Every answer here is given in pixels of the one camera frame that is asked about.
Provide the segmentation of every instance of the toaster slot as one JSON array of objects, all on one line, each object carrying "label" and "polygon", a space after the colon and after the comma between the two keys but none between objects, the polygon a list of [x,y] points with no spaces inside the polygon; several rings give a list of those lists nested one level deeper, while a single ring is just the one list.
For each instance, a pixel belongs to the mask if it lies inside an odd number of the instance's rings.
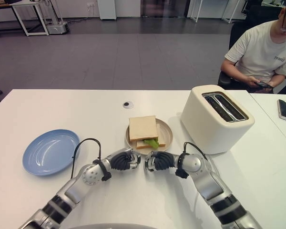
[{"label": "toaster slot", "polygon": [[214,96],[237,120],[245,120],[245,117],[238,111],[232,104],[230,104],[222,95],[218,94]]},{"label": "toaster slot", "polygon": [[216,110],[216,112],[226,121],[233,122],[233,119],[229,114],[218,104],[218,102],[211,96],[204,97],[206,101]]},{"label": "toaster slot", "polygon": [[202,96],[226,122],[235,123],[248,119],[244,112],[225,94],[211,92],[204,93]]}]

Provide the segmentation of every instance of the white wall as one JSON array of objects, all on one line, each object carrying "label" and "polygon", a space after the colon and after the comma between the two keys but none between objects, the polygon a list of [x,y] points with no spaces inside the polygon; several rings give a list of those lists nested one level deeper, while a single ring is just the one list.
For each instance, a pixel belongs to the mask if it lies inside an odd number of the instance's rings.
[{"label": "white wall", "polygon": [[[94,4],[94,17],[99,17],[99,10],[97,0],[57,0],[62,16],[64,18],[77,18],[77,17],[92,17],[92,12],[88,14],[87,2],[95,2]],[[245,0],[241,0],[236,10],[234,18],[244,18],[241,9]],[[193,4],[195,0],[191,0],[188,17],[191,17]],[[197,15],[198,4],[197,0],[196,11],[193,16]],[[237,0],[230,0],[228,9],[225,14],[230,17]],[[200,12],[201,18],[221,18],[228,0],[204,0]],[[140,17],[141,16],[141,0],[115,0],[115,9],[117,17]],[[24,19],[34,19],[34,11],[28,7],[20,8],[21,17]],[[0,21],[14,21],[15,16],[11,9],[0,10]]]}]

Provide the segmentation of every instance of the table leg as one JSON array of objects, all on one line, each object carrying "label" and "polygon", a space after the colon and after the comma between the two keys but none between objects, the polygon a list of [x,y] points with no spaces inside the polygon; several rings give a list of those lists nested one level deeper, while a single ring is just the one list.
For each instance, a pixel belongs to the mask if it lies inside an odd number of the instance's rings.
[{"label": "table leg", "polygon": [[203,2],[203,0],[200,0],[200,4],[199,4],[199,8],[198,8],[197,17],[195,18],[195,17],[193,16],[193,14],[194,14],[194,11],[195,11],[195,8],[196,8],[196,1],[197,1],[197,0],[195,0],[194,5],[193,5],[191,18],[192,18],[192,19],[194,19],[194,20],[195,20],[195,22],[197,23],[197,22],[198,22],[198,18],[199,18],[199,14],[200,14],[200,10],[201,10],[201,6],[202,6],[202,2]]},{"label": "table leg", "polygon": [[25,31],[24,31],[24,29],[23,29],[23,27],[22,27],[22,25],[21,25],[21,23],[20,23],[20,21],[19,21],[19,19],[18,19],[18,17],[17,17],[17,14],[16,14],[14,8],[12,7],[11,10],[13,11],[13,13],[14,13],[14,15],[15,15],[15,18],[17,19],[18,24],[20,25],[20,27],[21,27],[23,33],[26,34]]},{"label": "table leg", "polygon": [[44,32],[46,33],[46,35],[48,36],[49,35],[49,33],[48,33],[48,30],[47,30],[47,27],[46,27],[46,25],[45,25],[45,23],[44,23],[44,21],[43,21],[43,17],[42,17],[42,15],[41,15],[41,11],[40,11],[40,7],[39,7],[39,5],[35,5],[35,6],[33,6],[34,7],[34,9],[36,10],[36,12],[37,12],[37,17],[38,17],[38,20],[40,21],[40,23],[42,24],[42,26],[43,26],[43,29],[44,29]]},{"label": "table leg", "polygon": [[199,18],[199,14],[200,14],[200,10],[201,10],[201,6],[202,6],[202,2],[203,2],[203,0],[200,0],[200,5],[199,5],[199,9],[198,9],[197,17],[196,17],[196,23],[198,22],[198,18]]},{"label": "table leg", "polygon": [[232,18],[233,18],[234,14],[235,14],[235,11],[236,11],[236,9],[237,9],[237,7],[238,7],[239,1],[240,1],[240,0],[237,0],[236,6],[235,6],[235,8],[234,8],[234,10],[233,10],[233,13],[232,13],[231,17],[230,17],[229,24],[230,24],[231,21],[232,21]]},{"label": "table leg", "polygon": [[233,16],[234,16],[234,14],[235,14],[235,12],[236,12],[236,9],[237,9],[237,7],[238,7],[238,4],[239,4],[240,0],[237,0],[237,3],[236,3],[236,5],[235,5],[235,7],[234,7],[234,10],[233,10],[233,12],[232,12],[232,15],[231,15],[230,19],[228,20],[227,18],[225,18],[225,13],[226,13],[226,11],[227,11],[229,2],[230,2],[230,0],[227,2],[227,5],[225,6],[225,10],[224,10],[224,13],[223,13],[223,16],[221,17],[221,19],[224,20],[224,21],[226,21],[226,22],[228,22],[228,23],[230,24],[231,21],[232,21],[232,18],[233,18]]},{"label": "table leg", "polygon": [[20,15],[18,14],[18,12],[17,12],[17,10],[16,10],[16,7],[12,6],[12,9],[13,9],[14,14],[16,15],[16,18],[17,18],[18,22],[20,23],[20,25],[21,25],[21,27],[22,27],[22,29],[23,29],[25,35],[28,37],[28,36],[29,36],[29,35],[28,35],[28,31],[27,31],[27,29],[25,28],[25,26],[24,26],[24,24],[23,24],[23,21],[22,21],[22,19],[21,19],[21,17],[20,17]]}]

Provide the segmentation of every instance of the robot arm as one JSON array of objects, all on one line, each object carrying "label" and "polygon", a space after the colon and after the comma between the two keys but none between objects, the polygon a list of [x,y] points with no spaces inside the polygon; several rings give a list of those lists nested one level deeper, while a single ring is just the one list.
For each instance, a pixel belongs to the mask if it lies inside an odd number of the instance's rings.
[{"label": "robot arm", "polygon": [[197,191],[211,207],[223,229],[261,229],[201,154],[174,155],[152,151],[145,159],[145,168],[151,172],[169,167],[176,167],[176,175],[181,178],[192,178]]},{"label": "robot arm", "polygon": [[47,205],[35,212],[20,229],[58,229],[92,186],[111,178],[111,169],[134,169],[140,162],[141,156],[138,152],[124,148],[101,161],[95,160],[92,164],[83,166],[78,175],[69,180]]}]

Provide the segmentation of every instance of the white t-shirt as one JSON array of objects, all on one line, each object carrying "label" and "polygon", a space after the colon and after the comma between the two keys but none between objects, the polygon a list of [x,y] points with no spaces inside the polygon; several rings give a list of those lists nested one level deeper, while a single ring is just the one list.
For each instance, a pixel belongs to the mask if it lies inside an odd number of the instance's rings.
[{"label": "white t-shirt", "polygon": [[272,42],[272,23],[274,21],[247,30],[225,55],[226,59],[237,62],[236,68],[241,73],[266,83],[275,73],[286,76],[286,42]]}]

